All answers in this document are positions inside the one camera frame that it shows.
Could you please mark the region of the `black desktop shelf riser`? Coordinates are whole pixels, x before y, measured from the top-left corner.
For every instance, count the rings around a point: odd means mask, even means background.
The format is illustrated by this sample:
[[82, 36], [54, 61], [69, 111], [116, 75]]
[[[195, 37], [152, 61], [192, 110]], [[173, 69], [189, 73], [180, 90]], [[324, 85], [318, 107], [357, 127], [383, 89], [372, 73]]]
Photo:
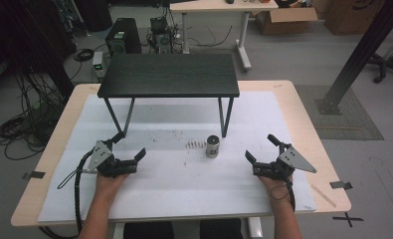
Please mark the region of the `black desktop shelf riser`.
[[230, 54], [115, 54], [98, 90], [108, 107], [120, 98], [227, 98], [219, 108], [222, 136], [239, 95]]

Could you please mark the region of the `white table sheet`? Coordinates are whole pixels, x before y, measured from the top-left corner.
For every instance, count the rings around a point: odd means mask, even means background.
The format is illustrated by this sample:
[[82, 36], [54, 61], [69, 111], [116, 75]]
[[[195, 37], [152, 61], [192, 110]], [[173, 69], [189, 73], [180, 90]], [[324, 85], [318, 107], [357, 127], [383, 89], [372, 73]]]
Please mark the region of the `white table sheet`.
[[[122, 185], [110, 211], [113, 220], [205, 218], [267, 215], [272, 209], [260, 180], [245, 158], [270, 162], [279, 150], [273, 134], [291, 142], [277, 98], [272, 92], [242, 92], [235, 99], [227, 134], [221, 135], [214, 99], [112, 99], [108, 107], [96, 95], [87, 97], [81, 115], [53, 174], [38, 217], [41, 222], [72, 222], [86, 215], [96, 178], [83, 174], [75, 185], [67, 178], [84, 154], [100, 139], [113, 137], [114, 118], [127, 122], [127, 135], [113, 147], [120, 160], [143, 148], [146, 156], [137, 172]], [[209, 158], [204, 148], [186, 148], [189, 140], [220, 139], [219, 154]]]

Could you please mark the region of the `open computer case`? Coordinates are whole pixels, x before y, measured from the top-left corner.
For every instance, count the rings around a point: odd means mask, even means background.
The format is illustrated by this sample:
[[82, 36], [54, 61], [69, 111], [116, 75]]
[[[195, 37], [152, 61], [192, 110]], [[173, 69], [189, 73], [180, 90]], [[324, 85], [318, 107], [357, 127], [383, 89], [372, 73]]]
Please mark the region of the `open computer case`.
[[171, 31], [165, 16], [150, 19], [151, 35], [148, 39], [149, 45], [156, 54], [171, 54], [172, 41]]

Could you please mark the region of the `black computer tower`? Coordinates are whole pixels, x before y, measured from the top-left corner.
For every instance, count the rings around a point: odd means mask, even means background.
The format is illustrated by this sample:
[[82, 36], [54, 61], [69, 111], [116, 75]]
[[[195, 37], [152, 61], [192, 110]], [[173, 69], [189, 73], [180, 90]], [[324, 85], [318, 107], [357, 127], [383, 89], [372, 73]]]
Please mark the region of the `black computer tower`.
[[105, 37], [108, 51], [116, 53], [140, 54], [141, 45], [134, 18], [117, 18]]

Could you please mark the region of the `black metal post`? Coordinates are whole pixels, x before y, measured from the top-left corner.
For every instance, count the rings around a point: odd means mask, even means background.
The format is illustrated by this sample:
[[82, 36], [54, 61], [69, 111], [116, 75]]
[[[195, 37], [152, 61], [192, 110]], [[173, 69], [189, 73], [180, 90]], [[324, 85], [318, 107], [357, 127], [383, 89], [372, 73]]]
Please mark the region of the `black metal post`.
[[385, 0], [328, 92], [315, 101], [321, 115], [341, 114], [339, 103], [392, 29], [393, 0]]

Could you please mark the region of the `white-legged wooden desk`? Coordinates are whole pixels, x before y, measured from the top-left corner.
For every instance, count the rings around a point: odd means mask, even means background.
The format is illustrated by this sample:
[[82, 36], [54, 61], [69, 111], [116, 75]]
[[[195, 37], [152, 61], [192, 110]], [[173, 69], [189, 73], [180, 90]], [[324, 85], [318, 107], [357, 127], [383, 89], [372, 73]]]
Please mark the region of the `white-legged wooden desk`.
[[240, 30], [240, 38], [236, 41], [236, 49], [242, 61], [243, 70], [248, 72], [252, 69], [252, 65], [245, 49], [246, 33], [248, 28], [249, 17], [252, 12], [272, 11], [278, 9], [279, 6], [275, 0], [269, 0], [266, 3], [260, 0], [233, 0], [228, 3], [226, 0], [191, 0], [181, 3], [171, 3], [170, 10], [174, 13], [180, 13], [182, 19], [182, 52], [190, 53], [190, 45], [188, 44], [187, 23], [186, 18], [190, 13], [208, 13], [208, 12], [238, 12], [242, 14], [242, 26]]

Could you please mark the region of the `person's left hand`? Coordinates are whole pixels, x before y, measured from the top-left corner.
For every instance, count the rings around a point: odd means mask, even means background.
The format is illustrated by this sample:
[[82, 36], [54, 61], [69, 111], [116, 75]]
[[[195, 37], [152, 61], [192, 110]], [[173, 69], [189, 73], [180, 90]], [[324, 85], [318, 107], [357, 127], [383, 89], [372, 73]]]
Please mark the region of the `person's left hand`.
[[104, 200], [114, 200], [122, 184], [128, 178], [127, 174], [115, 178], [105, 177], [101, 174], [97, 176], [97, 187], [95, 198]]

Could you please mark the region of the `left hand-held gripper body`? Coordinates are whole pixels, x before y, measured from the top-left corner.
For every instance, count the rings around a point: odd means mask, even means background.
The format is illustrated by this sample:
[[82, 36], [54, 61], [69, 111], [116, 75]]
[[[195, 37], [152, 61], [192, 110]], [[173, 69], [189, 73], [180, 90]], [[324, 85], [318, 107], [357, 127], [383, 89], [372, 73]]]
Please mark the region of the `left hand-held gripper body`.
[[138, 160], [120, 160], [112, 153], [112, 143], [110, 141], [98, 140], [92, 157], [86, 169], [86, 173], [100, 173], [105, 177], [116, 178], [124, 174], [137, 172]]

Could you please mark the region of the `person's right hand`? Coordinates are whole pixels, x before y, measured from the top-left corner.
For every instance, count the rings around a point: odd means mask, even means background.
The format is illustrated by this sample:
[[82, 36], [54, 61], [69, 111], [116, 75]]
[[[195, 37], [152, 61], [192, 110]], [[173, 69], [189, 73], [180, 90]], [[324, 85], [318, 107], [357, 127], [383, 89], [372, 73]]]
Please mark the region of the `person's right hand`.
[[270, 178], [259, 176], [259, 179], [265, 186], [268, 197], [272, 204], [274, 203], [290, 203], [291, 196], [287, 184], [281, 180], [272, 180]]

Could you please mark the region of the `thin wooden stick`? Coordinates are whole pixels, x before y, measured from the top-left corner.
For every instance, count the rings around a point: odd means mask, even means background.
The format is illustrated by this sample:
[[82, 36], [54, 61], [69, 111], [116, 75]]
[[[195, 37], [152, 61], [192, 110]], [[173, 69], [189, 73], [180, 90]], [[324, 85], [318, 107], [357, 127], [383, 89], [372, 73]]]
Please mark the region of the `thin wooden stick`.
[[324, 192], [322, 192], [313, 184], [311, 185], [311, 188], [316, 191], [327, 203], [329, 203], [332, 207], [336, 208], [336, 204]]

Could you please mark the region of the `black office chair base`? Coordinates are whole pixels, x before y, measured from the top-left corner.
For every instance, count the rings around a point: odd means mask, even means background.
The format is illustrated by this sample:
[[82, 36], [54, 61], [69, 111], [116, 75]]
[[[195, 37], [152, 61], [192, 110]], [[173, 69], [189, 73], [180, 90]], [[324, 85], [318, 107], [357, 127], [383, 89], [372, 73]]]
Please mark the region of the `black office chair base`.
[[385, 59], [378, 54], [373, 54], [367, 63], [379, 67], [379, 76], [373, 79], [375, 84], [379, 84], [385, 79], [388, 69], [393, 70], [393, 56]]

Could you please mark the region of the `person's leg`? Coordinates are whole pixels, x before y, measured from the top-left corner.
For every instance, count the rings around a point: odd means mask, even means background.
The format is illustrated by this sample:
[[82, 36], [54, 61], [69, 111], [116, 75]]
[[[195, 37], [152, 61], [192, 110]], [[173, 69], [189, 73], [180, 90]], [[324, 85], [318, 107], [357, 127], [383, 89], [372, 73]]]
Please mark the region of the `person's leg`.
[[173, 226], [170, 222], [126, 223], [123, 239], [174, 239]]
[[243, 239], [241, 220], [214, 219], [200, 221], [200, 239]]

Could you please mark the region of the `black tape strip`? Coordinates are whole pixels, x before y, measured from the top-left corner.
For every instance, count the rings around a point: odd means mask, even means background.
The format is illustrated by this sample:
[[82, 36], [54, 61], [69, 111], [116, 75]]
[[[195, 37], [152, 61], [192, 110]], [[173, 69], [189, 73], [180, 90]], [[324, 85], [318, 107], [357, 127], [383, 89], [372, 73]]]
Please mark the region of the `black tape strip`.
[[42, 171], [31, 171], [31, 172], [26, 172], [23, 176], [22, 179], [25, 180], [30, 180], [31, 178], [43, 178], [45, 176], [46, 172], [42, 172]]
[[349, 190], [353, 188], [350, 182], [343, 182], [343, 181], [333, 181], [329, 182], [332, 189], [343, 188], [344, 190]]

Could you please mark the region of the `person's right leg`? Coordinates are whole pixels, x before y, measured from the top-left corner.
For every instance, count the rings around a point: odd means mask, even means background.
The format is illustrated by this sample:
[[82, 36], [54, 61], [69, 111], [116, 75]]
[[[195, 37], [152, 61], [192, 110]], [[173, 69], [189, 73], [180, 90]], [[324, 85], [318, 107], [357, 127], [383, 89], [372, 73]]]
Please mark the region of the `person's right leg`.
[[243, 239], [241, 220], [214, 219], [200, 221], [200, 239]]

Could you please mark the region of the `dark curtain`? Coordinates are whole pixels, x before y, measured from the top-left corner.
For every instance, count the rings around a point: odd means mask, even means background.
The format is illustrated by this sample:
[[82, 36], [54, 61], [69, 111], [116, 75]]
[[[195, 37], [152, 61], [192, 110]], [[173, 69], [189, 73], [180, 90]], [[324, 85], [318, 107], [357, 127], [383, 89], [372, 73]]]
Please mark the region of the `dark curtain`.
[[76, 46], [52, 0], [0, 0], [0, 46], [23, 78], [44, 73], [64, 99], [71, 96], [64, 61]]

